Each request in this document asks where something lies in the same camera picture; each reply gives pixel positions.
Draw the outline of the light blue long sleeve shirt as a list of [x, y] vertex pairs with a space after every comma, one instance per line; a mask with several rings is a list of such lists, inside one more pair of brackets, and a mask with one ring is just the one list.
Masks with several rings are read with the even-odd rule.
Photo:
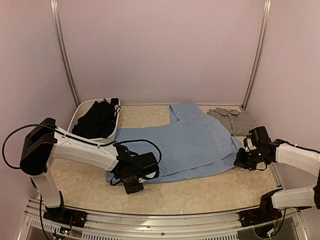
[[194, 104], [170, 105], [169, 117], [167, 125], [120, 128], [116, 133], [116, 141], [127, 141], [129, 150], [162, 156], [159, 177], [147, 184], [205, 178], [234, 167], [242, 144], [218, 119]]

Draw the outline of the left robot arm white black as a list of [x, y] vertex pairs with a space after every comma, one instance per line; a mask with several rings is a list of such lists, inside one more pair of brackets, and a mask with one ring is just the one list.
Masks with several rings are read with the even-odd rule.
[[50, 171], [50, 161], [64, 159], [110, 172], [127, 194], [144, 189], [143, 182], [159, 177], [160, 158], [152, 152], [138, 154], [126, 142], [98, 143], [66, 132], [53, 118], [32, 124], [33, 130], [23, 143], [20, 169], [30, 176], [45, 205], [44, 219], [69, 227], [83, 228], [87, 212], [65, 207]]

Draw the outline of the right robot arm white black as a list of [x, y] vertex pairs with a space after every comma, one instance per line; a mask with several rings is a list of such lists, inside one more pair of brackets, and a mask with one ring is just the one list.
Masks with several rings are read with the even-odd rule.
[[[271, 140], [267, 129], [259, 126], [251, 129], [245, 138], [253, 149], [247, 146], [238, 150], [234, 165], [255, 171], [259, 163], [285, 164], [303, 170], [316, 178], [320, 176], [320, 153], [317, 150], [294, 145], [282, 139]], [[273, 190], [260, 198], [260, 205], [251, 210], [239, 212], [242, 227], [259, 225], [282, 218], [283, 208], [320, 207], [320, 185], [287, 190]]]

